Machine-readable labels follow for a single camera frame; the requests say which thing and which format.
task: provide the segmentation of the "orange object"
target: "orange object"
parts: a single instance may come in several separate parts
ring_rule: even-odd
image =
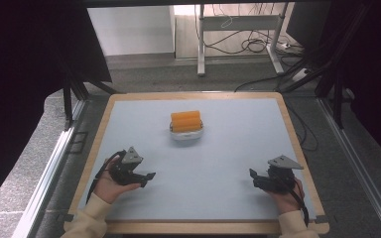
[[[172,132],[191,132],[202,128],[199,111],[172,113]]]
[[[187,126],[199,126],[200,127],[200,118],[189,118],[172,121],[172,127],[187,127]]]
[[[176,120],[189,119],[189,118],[199,118],[199,111],[186,111],[186,112],[175,112],[171,114],[172,122]]]

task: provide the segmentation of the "table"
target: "table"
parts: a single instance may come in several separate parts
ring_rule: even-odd
[[[86,190],[87,183],[94,168],[94,163],[98,152],[102,147],[101,143],[109,124],[110,114],[116,101],[142,101],[142,100],[235,100],[235,99],[275,99],[278,103],[279,110],[283,117],[283,121],[288,132],[291,147],[297,157],[299,164],[305,167],[301,171],[305,181],[305,187],[309,191],[313,208],[317,217],[324,216],[324,211],[315,188],[314,181],[310,174],[308,165],[304,158],[302,149],[299,145],[295,130],[290,120],[289,113],[286,109],[281,94],[276,92],[178,92],[178,93],[131,93],[131,94],[115,94],[110,97],[101,120],[98,132],[94,139],[90,154],[87,159],[82,177],[78,184],[77,191],[70,206],[70,214],[75,214],[80,199]],[[316,223],[311,221],[310,228],[318,233],[326,233],[329,230],[328,223]],[[227,221],[108,221],[108,233],[123,234],[271,234],[280,233],[280,226],[277,220],[255,221],[255,220],[227,220]]]

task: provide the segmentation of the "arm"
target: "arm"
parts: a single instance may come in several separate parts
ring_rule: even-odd
[[[303,186],[300,180],[295,178],[296,186],[294,192],[301,198],[305,196]],[[281,226],[282,235],[280,238],[317,238],[318,234],[309,230],[302,217],[301,208],[291,194],[278,194],[271,191],[268,192],[277,204],[280,212],[278,220]]]
[[[105,217],[110,210],[111,204],[120,194],[140,186],[139,183],[119,185],[112,180],[109,172],[105,171],[101,175],[88,204],[84,209],[77,212],[62,237],[103,237],[107,230]]]

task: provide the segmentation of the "black strap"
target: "black strap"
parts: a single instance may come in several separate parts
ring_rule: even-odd
[[[305,218],[305,225],[306,227],[308,227],[309,225],[309,212],[308,212],[308,208],[306,207],[305,205],[305,202],[303,201],[302,198],[300,198],[291,188],[289,188],[285,182],[283,182],[283,180],[275,175],[276,178],[278,179],[278,181],[280,182],[280,184],[285,187],[287,189],[287,191],[293,196],[293,198],[296,200],[296,202],[299,204],[299,206],[302,208],[302,211],[303,211],[303,215],[304,215],[304,218]],[[300,190],[300,187],[299,185],[297,184],[296,180],[293,179],[293,182],[295,183],[295,185],[299,188]]]
[[[100,179],[101,175],[102,175],[103,172],[106,170],[107,165],[108,165],[108,164],[113,160],[113,158],[115,158],[116,156],[117,156],[117,155],[114,154],[112,157],[110,157],[110,158],[103,164],[103,166],[100,168],[100,170],[98,171],[98,173],[95,175],[94,180],[93,180],[92,183],[91,183],[91,187],[89,188],[89,191],[88,191],[88,195],[87,195],[87,197],[86,197],[85,204],[88,203],[89,198],[91,197],[91,194],[92,194],[92,192],[94,191],[95,186],[97,185],[97,182],[98,182],[98,180]]]

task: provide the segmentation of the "cable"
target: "cable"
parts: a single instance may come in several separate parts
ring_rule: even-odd
[[[281,64],[285,65],[285,66],[293,66],[292,64],[288,64],[287,62],[284,61],[284,59],[286,58],[293,58],[291,56],[283,56],[283,57],[280,57],[280,62]]]
[[[264,6],[264,3],[261,3],[261,7],[259,8],[258,15],[261,15],[262,7]]]
[[[315,135],[314,131],[311,129],[311,127],[309,127],[309,125],[302,119],[302,117],[296,112],[296,110],[290,106],[289,103],[285,102],[286,103],[286,106],[287,108],[289,108],[290,112],[292,112],[296,118],[299,120],[299,122],[302,124],[302,127],[303,127],[303,137],[301,137],[300,139],[300,145],[302,147],[303,150],[306,150],[306,151],[316,151],[318,149],[318,138],[317,136]],[[303,147],[303,144],[305,143],[307,137],[308,137],[308,131],[311,132],[312,136],[314,137],[315,139],[315,145],[313,148],[306,148],[306,147]]]
[[[253,7],[250,9],[249,13],[247,15],[250,15],[250,13],[258,7],[258,3],[253,4]]]
[[[256,8],[256,7],[257,7],[257,4],[254,5],[254,7],[252,8],[252,10],[251,10],[250,12],[252,12],[253,9]],[[212,11],[213,11],[213,14],[214,14],[215,16],[220,16],[220,15],[216,15],[216,14],[215,14],[215,9],[214,9],[214,5],[213,5],[213,4],[212,4]],[[228,27],[229,25],[232,24],[232,20],[233,20],[233,18],[236,18],[236,17],[231,17],[231,16],[228,16],[228,17],[229,17],[229,20],[227,20],[226,22],[224,22],[224,23],[221,25],[221,28],[226,28],[226,27]],[[195,25],[196,35],[197,35],[197,37],[199,38],[199,33],[198,33],[198,30],[197,30],[197,20],[196,20],[196,6],[194,6],[194,25]],[[259,54],[259,53],[262,53],[262,52],[265,50],[267,43],[265,42],[265,40],[263,40],[263,39],[261,39],[261,38],[259,38],[259,39],[251,39],[252,34],[253,34],[254,32],[256,32],[256,33],[258,33],[259,35],[263,35],[263,36],[267,37],[267,40],[266,40],[266,41],[268,41],[268,39],[271,39],[269,36],[267,36],[267,35],[265,35],[265,34],[259,32],[259,31],[251,31],[251,33],[250,33],[248,39],[245,40],[245,41],[243,41],[243,42],[241,43],[241,48],[242,48],[241,51],[238,51],[238,52],[232,52],[232,53],[231,53],[231,52],[227,52],[227,51],[221,50],[221,49],[219,49],[219,48],[217,48],[217,47],[214,47],[214,45],[216,45],[216,44],[218,44],[218,43],[220,43],[220,42],[223,42],[223,41],[225,41],[226,39],[228,39],[228,38],[230,38],[230,37],[232,37],[232,36],[234,36],[234,35],[236,35],[236,34],[242,33],[242,32],[247,32],[247,31],[237,31],[237,32],[234,32],[234,33],[230,34],[229,36],[227,36],[227,37],[225,37],[225,38],[223,38],[223,39],[221,39],[221,40],[219,40],[219,41],[217,41],[217,42],[215,42],[215,43],[212,43],[212,44],[207,44],[205,41],[203,41],[203,44],[204,44],[207,48],[212,48],[212,49],[215,49],[215,50],[217,50],[217,51],[220,51],[220,52],[222,52],[222,53],[229,54],[229,55],[236,55],[236,54],[243,53],[243,52],[245,52],[245,51],[248,51],[248,52],[251,52],[251,53],[255,53],[255,54]],[[262,46],[261,50],[253,50],[252,47],[253,47],[254,45],[261,45],[261,46]],[[287,52],[283,52],[283,51],[279,51],[278,53],[279,53],[280,55],[285,55],[285,56],[300,56],[300,54],[287,53]]]
[[[218,4],[219,10],[222,12],[223,15],[225,15],[224,11],[221,9],[221,4]]]
[[[351,12],[348,16],[345,17],[345,20],[344,20],[344,23],[339,27],[338,30],[336,30],[332,36],[327,39],[323,44],[321,44],[318,48],[316,48],[315,50],[307,53],[307,54],[304,54],[304,56],[302,57],[301,60],[299,60],[298,62],[296,62],[291,68],[289,68],[284,74],[282,75],[278,75],[278,76],[274,76],[274,77],[269,77],[269,78],[262,78],[262,79],[258,79],[258,80],[253,80],[253,81],[249,81],[249,82],[245,82],[241,85],[239,85],[238,87],[236,87],[236,89],[234,90],[234,92],[236,92],[237,90],[239,90],[241,87],[245,86],[245,85],[248,85],[248,84],[253,84],[253,83],[257,83],[257,82],[261,82],[261,81],[264,81],[264,80],[269,80],[269,79],[280,79],[277,83],[277,86],[276,88],[274,89],[274,91],[278,91],[280,92],[281,89],[280,89],[280,86],[282,84],[282,79],[286,76],[289,76],[289,75],[292,75],[292,73],[294,73],[297,69],[299,68],[302,68],[303,66],[305,66],[306,64],[308,64],[309,62],[311,61],[315,61],[317,60],[318,58],[321,57],[321,55],[325,55],[326,54],[326,50],[328,50],[328,48],[330,46],[332,46],[333,42],[338,38],[338,36],[346,29],[346,27],[348,26],[348,23],[349,23],[349,20],[352,18],[353,16],[353,12]]]
[[[197,31],[197,21],[196,21],[196,6],[194,7],[194,20],[195,20],[196,35],[199,38],[199,34],[198,34],[198,31]],[[217,41],[216,43],[213,43],[213,44],[210,44],[210,45],[206,44],[205,41],[203,41],[203,43],[208,48],[212,48],[212,49],[218,50],[218,51],[223,52],[225,54],[236,55],[236,54],[239,54],[239,53],[242,53],[242,52],[245,52],[245,51],[249,51],[249,52],[252,52],[252,53],[260,53],[260,52],[262,52],[264,50],[264,48],[263,48],[260,51],[254,51],[251,48],[253,46],[253,44],[261,44],[261,45],[263,45],[265,43],[265,41],[262,40],[262,39],[251,39],[251,36],[252,36],[252,34],[254,32],[258,33],[259,35],[265,36],[267,43],[268,43],[268,41],[270,39],[272,39],[271,37],[269,37],[269,35],[265,35],[265,34],[263,34],[261,32],[258,32],[258,31],[252,31],[250,36],[249,36],[249,38],[248,38],[248,40],[245,40],[244,42],[242,42],[242,44],[241,44],[242,50],[241,51],[231,53],[231,52],[226,52],[226,51],[223,51],[223,50],[221,50],[219,48],[214,47],[214,45],[216,45],[216,44],[218,44],[218,43],[220,43],[222,41],[225,41],[226,39],[230,38],[231,36],[234,36],[234,35],[236,35],[238,33],[241,33],[241,32],[243,32],[243,31],[235,32],[235,33],[225,37],[224,39],[222,39],[220,41]],[[329,41],[327,41],[327,43],[332,43],[332,42],[333,42],[333,38],[331,38],[331,39],[329,39]],[[293,75],[295,75],[295,73],[297,72],[297,69],[302,68],[303,66],[307,65],[309,63],[309,61],[314,60],[316,58],[316,53],[319,52],[320,50],[324,49],[326,47],[326,45],[327,44],[324,44],[321,47],[319,47],[316,51],[312,51],[311,53],[309,53],[307,55],[304,55],[304,57],[301,60],[299,60],[293,66],[291,66],[283,75],[269,77],[269,78],[261,78],[261,79],[257,79],[257,80],[254,80],[254,81],[246,82],[246,83],[243,83],[243,84],[239,85],[238,87],[236,87],[236,89],[234,91],[237,91],[242,86],[245,86],[245,85],[248,85],[248,84],[252,84],[252,83],[256,83],[256,82],[260,82],[260,81],[265,81],[265,80],[277,79],[278,78],[279,80],[278,80],[277,86],[274,88],[274,91],[279,91],[280,92],[281,91],[280,86],[283,83],[283,81],[287,82],[288,80],[290,80],[291,77]],[[301,57],[302,56],[302,54],[288,53],[288,52],[281,51],[279,49],[276,49],[276,52],[277,52],[278,55],[281,55],[281,56],[289,56],[289,57]]]
[[[299,188],[299,193],[302,195],[302,190],[300,189],[299,187],[299,184],[296,182],[295,179],[293,179],[293,181],[296,183],[296,186]],[[299,206],[301,207],[302,211],[303,211],[303,215],[305,216],[305,225],[306,227],[309,226],[309,212],[308,212],[308,208],[306,207],[305,205],[305,202],[303,201],[303,198],[302,197],[299,197],[293,190],[291,190],[289,187],[287,187],[287,189],[289,190],[290,194],[293,196],[293,198],[296,200],[296,202],[299,204]]]
[[[275,3],[272,4],[272,8],[271,8],[271,13],[270,13],[270,15],[272,15],[272,10],[274,9],[274,5],[275,5]],[[269,39],[269,30],[268,30],[267,46],[268,46],[268,39]]]

